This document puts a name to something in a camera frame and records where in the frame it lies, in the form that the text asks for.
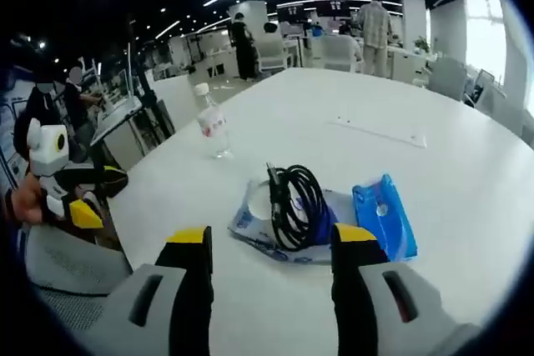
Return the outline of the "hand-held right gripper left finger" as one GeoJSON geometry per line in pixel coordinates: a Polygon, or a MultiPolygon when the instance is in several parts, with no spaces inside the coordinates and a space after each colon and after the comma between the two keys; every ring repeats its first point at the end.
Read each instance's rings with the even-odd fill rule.
{"type": "Polygon", "coordinates": [[[212,274],[211,227],[175,232],[154,264],[137,268],[107,298],[104,351],[209,355],[212,274]]]}

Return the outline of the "person's left hand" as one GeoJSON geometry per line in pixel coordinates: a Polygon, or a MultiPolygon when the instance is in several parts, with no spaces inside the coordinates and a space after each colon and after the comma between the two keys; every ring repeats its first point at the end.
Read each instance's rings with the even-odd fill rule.
{"type": "Polygon", "coordinates": [[[3,207],[7,221],[19,227],[22,223],[41,225],[43,217],[43,193],[38,179],[29,173],[14,190],[4,196],[3,207]]]}

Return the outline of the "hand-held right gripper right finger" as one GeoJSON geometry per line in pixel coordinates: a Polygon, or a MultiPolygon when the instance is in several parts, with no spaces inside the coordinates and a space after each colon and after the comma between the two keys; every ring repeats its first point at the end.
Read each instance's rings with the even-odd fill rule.
{"type": "Polygon", "coordinates": [[[331,268],[340,355],[453,355],[480,332],[455,321],[407,264],[388,261],[364,228],[333,227],[331,268]]]}

